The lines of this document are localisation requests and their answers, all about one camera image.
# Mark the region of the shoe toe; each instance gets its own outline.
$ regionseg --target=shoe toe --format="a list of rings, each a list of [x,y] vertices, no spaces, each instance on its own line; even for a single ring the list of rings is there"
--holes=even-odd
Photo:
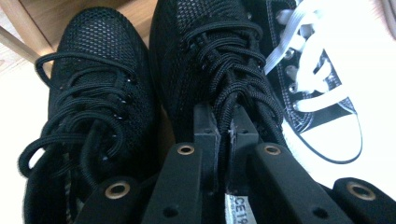
[[[361,126],[355,114],[334,119],[300,134],[295,134],[285,123],[284,134],[290,151],[302,165],[310,163],[307,160],[314,153],[325,161],[340,164],[352,162],[361,154]]]

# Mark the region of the white label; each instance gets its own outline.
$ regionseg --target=white label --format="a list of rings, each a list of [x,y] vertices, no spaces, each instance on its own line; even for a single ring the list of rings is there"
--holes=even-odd
[[[248,196],[225,194],[225,219],[227,224],[257,224]]]

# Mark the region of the white shoelace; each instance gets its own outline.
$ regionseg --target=white shoelace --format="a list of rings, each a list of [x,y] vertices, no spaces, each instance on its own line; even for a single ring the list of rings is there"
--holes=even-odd
[[[293,50],[302,53],[299,68],[286,68],[287,74],[295,81],[295,84],[290,86],[290,91],[318,91],[323,94],[295,102],[294,109],[301,112],[318,111],[347,98],[347,90],[343,85],[329,90],[324,80],[332,73],[329,62],[321,64],[319,70],[314,73],[324,50],[325,36],[322,29],[325,27],[321,24],[325,2],[326,0],[304,0],[294,10],[285,9],[279,12],[276,19],[280,24],[286,25],[286,28],[279,45],[268,56],[264,67],[264,72],[268,75],[287,53]]]

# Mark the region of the black canvas sneaker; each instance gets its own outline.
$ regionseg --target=black canvas sneaker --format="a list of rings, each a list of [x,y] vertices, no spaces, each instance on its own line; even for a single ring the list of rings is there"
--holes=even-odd
[[[49,61],[51,79],[43,70]],[[141,181],[158,171],[147,48],[119,12],[80,12],[58,51],[35,66],[50,87],[49,120],[19,160],[28,177],[26,223],[71,223],[104,180],[126,175]],[[30,165],[40,148],[44,154]]]
[[[325,50],[325,2],[244,1],[249,17],[268,36],[260,44],[264,72],[284,109],[289,149],[303,165],[313,153],[333,163],[353,162],[362,149],[358,113],[342,81],[345,74]]]
[[[156,90],[177,142],[193,139],[194,106],[213,106],[219,179],[235,105],[246,109],[263,141],[286,145],[282,109],[262,73],[261,38],[238,0],[160,0],[154,12],[149,57]]]

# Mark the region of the metal eyelet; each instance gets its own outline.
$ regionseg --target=metal eyelet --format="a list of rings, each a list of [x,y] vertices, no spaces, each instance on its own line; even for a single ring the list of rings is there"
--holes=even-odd
[[[252,15],[250,12],[248,12],[248,13],[247,13],[247,19],[251,21],[251,18],[252,18],[252,17],[253,17],[253,15]]]
[[[296,103],[296,102],[294,102],[292,106],[293,106],[293,109],[294,109],[294,110],[298,111],[297,103]]]
[[[292,94],[297,93],[297,85],[295,83],[291,83],[289,85],[289,92],[292,93]]]
[[[125,99],[120,98],[120,101],[122,104],[129,105],[132,103],[133,99],[132,99],[132,96],[128,94]]]
[[[294,49],[288,49],[288,51],[286,51],[285,56],[283,58],[286,60],[290,60],[294,57],[294,53],[295,53]]]

